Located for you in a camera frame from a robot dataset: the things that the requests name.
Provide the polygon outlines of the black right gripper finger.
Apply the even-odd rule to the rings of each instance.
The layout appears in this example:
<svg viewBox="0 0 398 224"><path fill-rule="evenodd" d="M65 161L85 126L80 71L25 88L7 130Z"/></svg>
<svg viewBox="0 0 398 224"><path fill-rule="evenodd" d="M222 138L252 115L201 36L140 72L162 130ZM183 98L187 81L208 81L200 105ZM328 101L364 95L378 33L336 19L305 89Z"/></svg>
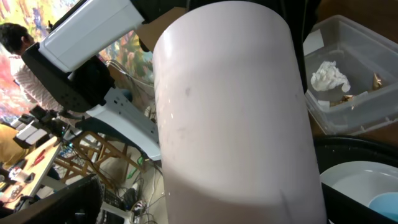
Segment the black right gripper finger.
<svg viewBox="0 0 398 224"><path fill-rule="evenodd" d="M326 215L334 224L396 224L339 191L322 184Z"/></svg>

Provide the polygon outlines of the pink cup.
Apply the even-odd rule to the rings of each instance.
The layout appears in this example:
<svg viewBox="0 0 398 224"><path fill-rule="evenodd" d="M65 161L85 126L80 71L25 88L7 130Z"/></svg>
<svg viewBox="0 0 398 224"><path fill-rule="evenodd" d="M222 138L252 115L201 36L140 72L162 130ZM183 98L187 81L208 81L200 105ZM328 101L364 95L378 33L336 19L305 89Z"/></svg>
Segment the pink cup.
<svg viewBox="0 0 398 224"><path fill-rule="evenodd" d="M154 54L169 223L326 223L287 23L223 1L173 22Z"/></svg>

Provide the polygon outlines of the gold snack wrapper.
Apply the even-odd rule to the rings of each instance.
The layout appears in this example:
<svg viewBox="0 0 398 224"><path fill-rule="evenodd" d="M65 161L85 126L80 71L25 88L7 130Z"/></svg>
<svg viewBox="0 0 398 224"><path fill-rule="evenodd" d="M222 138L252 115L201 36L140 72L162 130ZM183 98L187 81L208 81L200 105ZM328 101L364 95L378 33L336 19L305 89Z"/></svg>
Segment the gold snack wrapper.
<svg viewBox="0 0 398 224"><path fill-rule="evenodd" d="M364 91L358 95L344 95L339 101L333 101L329 103L329 107L337 106L343 103L346 103L347 101L352 101L356 97L364 96L367 95L373 91L379 90L384 86L384 81L383 79L379 76L378 73L374 73L373 76L373 85L372 88L368 91Z"/></svg>

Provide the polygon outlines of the white tissue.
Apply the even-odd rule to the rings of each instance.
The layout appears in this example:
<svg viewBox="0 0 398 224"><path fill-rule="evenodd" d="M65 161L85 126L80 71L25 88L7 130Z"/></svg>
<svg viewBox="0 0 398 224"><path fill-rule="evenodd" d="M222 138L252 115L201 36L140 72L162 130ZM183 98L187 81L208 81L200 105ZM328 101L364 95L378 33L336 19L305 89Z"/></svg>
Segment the white tissue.
<svg viewBox="0 0 398 224"><path fill-rule="evenodd" d="M310 83L315 91L328 91L340 86L347 93L351 85L346 75L336 67L336 62L324 61L315 73L312 73Z"/></svg>

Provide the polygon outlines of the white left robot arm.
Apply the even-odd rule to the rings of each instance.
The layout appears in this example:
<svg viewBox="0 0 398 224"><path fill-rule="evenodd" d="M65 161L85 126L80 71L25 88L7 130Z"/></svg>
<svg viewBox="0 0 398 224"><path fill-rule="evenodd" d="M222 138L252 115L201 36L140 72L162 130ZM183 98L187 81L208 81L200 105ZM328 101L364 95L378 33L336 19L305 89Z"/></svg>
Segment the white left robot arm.
<svg viewBox="0 0 398 224"><path fill-rule="evenodd" d="M22 59L66 111L87 113L158 161L157 126L115 87L107 66L97 56L142 22L131 0L79 1Z"/></svg>

